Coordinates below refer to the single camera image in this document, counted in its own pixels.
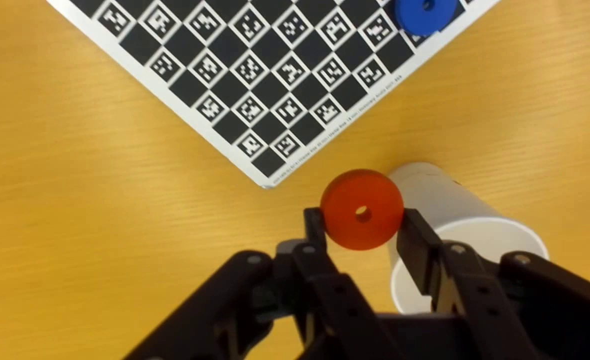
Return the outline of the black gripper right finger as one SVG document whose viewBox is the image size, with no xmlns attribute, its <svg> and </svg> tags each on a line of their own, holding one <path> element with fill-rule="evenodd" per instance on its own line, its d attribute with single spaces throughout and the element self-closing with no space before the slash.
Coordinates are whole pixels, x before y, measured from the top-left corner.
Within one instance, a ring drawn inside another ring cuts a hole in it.
<svg viewBox="0 0 590 360">
<path fill-rule="evenodd" d="M 404 213 L 395 252 L 417 290 L 435 296 L 441 280 L 441 240 L 416 208 Z"/>
</svg>

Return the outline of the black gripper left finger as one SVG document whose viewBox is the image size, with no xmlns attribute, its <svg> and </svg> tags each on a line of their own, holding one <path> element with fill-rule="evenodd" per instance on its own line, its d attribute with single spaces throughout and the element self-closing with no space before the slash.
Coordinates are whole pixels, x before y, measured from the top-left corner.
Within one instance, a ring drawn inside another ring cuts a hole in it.
<svg viewBox="0 0 590 360">
<path fill-rule="evenodd" d="M 306 208 L 304 211 L 304 233 L 306 233 L 306 242 L 326 250 L 326 228 L 323 228 L 323 216 L 319 208 Z"/>
</svg>

